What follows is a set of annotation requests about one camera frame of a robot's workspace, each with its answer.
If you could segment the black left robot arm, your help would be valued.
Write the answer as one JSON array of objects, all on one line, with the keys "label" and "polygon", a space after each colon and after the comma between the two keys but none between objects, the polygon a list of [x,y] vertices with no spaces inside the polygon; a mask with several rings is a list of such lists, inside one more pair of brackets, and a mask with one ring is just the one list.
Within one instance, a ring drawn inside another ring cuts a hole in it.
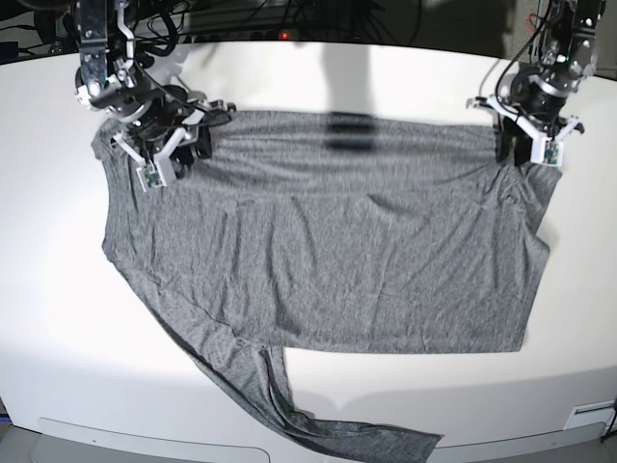
[{"label": "black left robot arm", "polygon": [[472,105],[495,112],[498,124],[496,162],[514,157],[517,167],[531,163],[559,168],[565,140],[585,132],[576,116],[561,110],[580,84],[597,69],[597,29],[605,1],[549,1],[522,51],[531,62],[522,66],[507,87],[506,73],[519,61],[518,52],[499,76],[491,95],[478,96]]}]

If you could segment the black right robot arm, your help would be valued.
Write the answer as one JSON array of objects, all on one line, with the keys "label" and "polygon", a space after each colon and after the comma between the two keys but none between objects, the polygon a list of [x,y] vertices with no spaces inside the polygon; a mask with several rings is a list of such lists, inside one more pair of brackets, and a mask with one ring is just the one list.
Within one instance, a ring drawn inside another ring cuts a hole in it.
[{"label": "black right robot arm", "polygon": [[213,107],[203,95],[157,82],[149,73],[156,58],[178,44],[173,3],[69,1],[80,67],[77,99],[116,120],[110,145],[137,166],[146,189],[167,186],[183,168],[211,152],[208,120]]}]

